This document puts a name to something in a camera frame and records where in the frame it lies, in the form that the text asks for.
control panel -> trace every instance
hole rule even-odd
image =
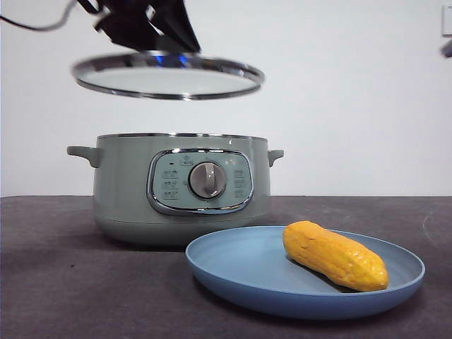
[[[147,195],[166,214],[230,213],[253,193],[247,158],[231,150],[166,150],[151,162]]]

black cable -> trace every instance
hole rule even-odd
[[[71,13],[72,8],[75,7],[75,5],[77,4],[76,0],[70,0],[70,2],[66,5],[66,8],[64,9],[63,12],[63,17],[61,18],[60,21],[58,21],[57,23],[54,23],[52,25],[48,25],[48,26],[43,26],[43,27],[33,27],[33,26],[29,26],[29,25],[25,25],[23,23],[17,23],[11,19],[5,18],[4,16],[0,16],[0,20],[4,20],[7,23],[10,23],[11,25],[20,27],[20,28],[25,28],[26,30],[36,30],[39,32],[49,32],[50,30],[57,30],[58,28],[61,28],[64,26],[64,24],[67,22],[69,14]]]

silver knob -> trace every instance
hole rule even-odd
[[[211,162],[195,166],[189,177],[191,190],[201,198],[215,198],[226,187],[225,171]]]

cooker handle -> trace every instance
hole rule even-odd
[[[284,150],[269,150],[268,151],[268,164],[270,167],[273,166],[273,163],[276,159],[284,156]]]
[[[77,157],[84,157],[88,159],[90,165],[94,168],[100,166],[100,148],[85,147],[85,146],[68,146],[67,153]]]

cooker pot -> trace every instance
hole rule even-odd
[[[218,230],[259,225],[282,150],[253,136],[123,133],[69,146],[95,168],[94,218],[110,237],[184,246]]]

